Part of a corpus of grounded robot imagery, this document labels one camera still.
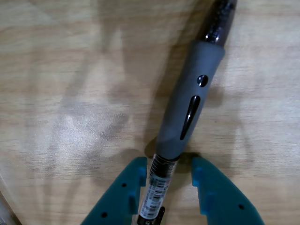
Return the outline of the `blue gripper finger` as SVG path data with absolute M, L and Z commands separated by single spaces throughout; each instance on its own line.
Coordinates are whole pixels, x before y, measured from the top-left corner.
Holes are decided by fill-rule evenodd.
M 192 184 L 197 187 L 200 213 L 209 225 L 263 225 L 254 205 L 210 161 L 192 160 Z
M 83 225 L 130 225 L 138 213 L 140 191 L 146 186 L 147 158 L 137 157 L 102 195 Z

